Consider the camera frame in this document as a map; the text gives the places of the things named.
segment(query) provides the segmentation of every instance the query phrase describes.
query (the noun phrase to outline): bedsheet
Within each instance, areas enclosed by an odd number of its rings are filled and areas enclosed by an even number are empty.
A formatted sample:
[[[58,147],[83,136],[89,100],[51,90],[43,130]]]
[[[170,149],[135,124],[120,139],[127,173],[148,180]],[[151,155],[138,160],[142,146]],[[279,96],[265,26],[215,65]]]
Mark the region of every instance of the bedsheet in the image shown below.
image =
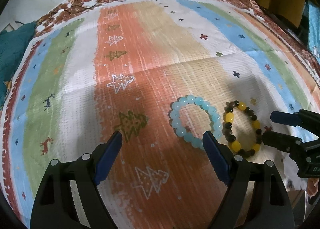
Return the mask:
[[[81,11],[79,1],[94,7]],[[0,122],[2,190],[29,226],[50,160],[76,160],[119,130],[123,147],[98,187],[117,226],[207,228],[226,187],[201,141],[186,142],[174,128],[173,103],[192,95],[222,119],[226,103],[239,100],[263,132],[310,141],[309,132],[269,117],[319,112],[318,73],[315,58],[252,0],[68,0],[38,21],[13,78]],[[185,131],[200,139],[213,125],[203,108],[179,111]],[[246,115],[234,115],[233,133],[248,150],[255,131]],[[224,136],[219,142],[228,144]],[[249,158],[267,159],[288,190],[305,188],[285,153],[262,144]]]

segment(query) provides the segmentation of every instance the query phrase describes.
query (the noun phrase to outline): bracelet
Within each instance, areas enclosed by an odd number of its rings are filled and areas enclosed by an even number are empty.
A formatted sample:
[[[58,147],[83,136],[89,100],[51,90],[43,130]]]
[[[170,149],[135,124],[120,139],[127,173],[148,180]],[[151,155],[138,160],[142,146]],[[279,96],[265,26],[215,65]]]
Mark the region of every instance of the bracelet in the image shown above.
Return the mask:
[[[237,107],[239,110],[245,112],[252,120],[252,126],[256,129],[257,141],[252,146],[250,151],[245,151],[242,147],[240,142],[236,140],[236,137],[232,134],[232,122],[234,119],[233,108]],[[253,110],[245,105],[243,102],[239,101],[232,101],[229,103],[229,106],[226,109],[224,115],[224,128],[222,129],[222,133],[225,135],[227,141],[231,144],[230,148],[236,152],[238,155],[241,155],[244,158],[248,158],[253,156],[259,149],[262,142],[262,131],[260,129],[260,122],[257,120],[257,116],[254,114]]]
[[[181,97],[171,106],[172,111],[169,113],[169,116],[171,118],[171,126],[175,129],[175,134],[179,137],[183,137],[186,142],[191,142],[192,147],[200,148],[204,151],[202,139],[194,137],[191,132],[187,132],[186,128],[181,125],[179,110],[187,104],[195,104],[206,111],[211,120],[210,127],[213,130],[213,135],[217,139],[222,136],[220,115],[217,113],[217,109],[211,106],[208,101],[204,101],[202,97],[195,97],[193,95]]]

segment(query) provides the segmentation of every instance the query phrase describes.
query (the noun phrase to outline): yellow bead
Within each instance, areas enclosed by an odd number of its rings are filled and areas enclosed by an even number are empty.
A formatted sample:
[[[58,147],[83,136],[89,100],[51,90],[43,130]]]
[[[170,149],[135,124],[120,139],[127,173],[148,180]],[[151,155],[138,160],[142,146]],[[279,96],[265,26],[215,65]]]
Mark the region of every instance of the yellow bead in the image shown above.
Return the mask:
[[[240,142],[234,141],[233,143],[231,143],[231,149],[232,149],[234,152],[240,151],[240,150],[241,150],[241,144],[240,144]]]
[[[225,122],[233,122],[233,119],[235,118],[233,113],[226,113],[224,116]]]
[[[252,122],[252,126],[255,129],[260,129],[260,122],[258,120],[255,120]]]
[[[252,146],[252,149],[255,151],[255,152],[257,152],[258,150],[260,150],[260,144],[254,144],[253,146]]]
[[[244,111],[247,108],[244,102],[240,102],[238,105],[238,109]]]

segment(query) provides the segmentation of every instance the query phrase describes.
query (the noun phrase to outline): blue gripper pad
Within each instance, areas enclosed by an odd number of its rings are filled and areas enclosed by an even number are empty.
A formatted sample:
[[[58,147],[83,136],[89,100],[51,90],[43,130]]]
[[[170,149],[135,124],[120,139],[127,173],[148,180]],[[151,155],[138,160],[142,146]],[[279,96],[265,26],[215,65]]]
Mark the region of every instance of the blue gripper pad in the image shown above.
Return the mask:
[[[122,135],[120,132],[117,132],[110,140],[111,141],[107,142],[107,147],[96,164],[96,173],[93,178],[93,183],[96,186],[98,186],[101,181],[106,180],[122,146]]]
[[[203,143],[204,150],[207,153],[207,156],[210,160],[210,163],[218,179],[224,182],[226,186],[229,186],[231,182],[231,177],[229,173],[230,166],[218,147],[218,144],[219,144],[218,141],[211,134],[211,132],[206,131],[203,134],[202,143]]]
[[[273,111],[270,115],[271,121],[289,126],[298,126],[301,124],[301,119],[298,114],[289,114],[278,111]]]

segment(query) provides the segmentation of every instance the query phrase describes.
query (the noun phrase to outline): silver screw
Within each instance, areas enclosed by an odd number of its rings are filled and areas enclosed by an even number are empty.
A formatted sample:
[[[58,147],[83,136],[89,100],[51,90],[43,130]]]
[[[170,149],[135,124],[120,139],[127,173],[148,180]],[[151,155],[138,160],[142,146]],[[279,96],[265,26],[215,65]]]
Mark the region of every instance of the silver screw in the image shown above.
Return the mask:
[[[236,161],[242,161],[243,158],[242,158],[242,156],[240,156],[240,155],[236,155],[236,156],[235,156],[235,160],[236,160]]]
[[[271,161],[271,160],[267,160],[267,165],[268,165],[269,167],[273,167],[274,163],[273,163],[273,161]]]
[[[91,157],[91,155],[90,155],[89,153],[85,153],[85,154],[83,154],[83,155],[81,156],[81,159],[83,159],[83,160],[89,160],[90,157]]]
[[[55,165],[57,165],[58,164],[58,160],[56,160],[56,159],[54,159],[54,160],[52,160],[51,162],[50,162],[50,165],[51,166],[55,166]]]

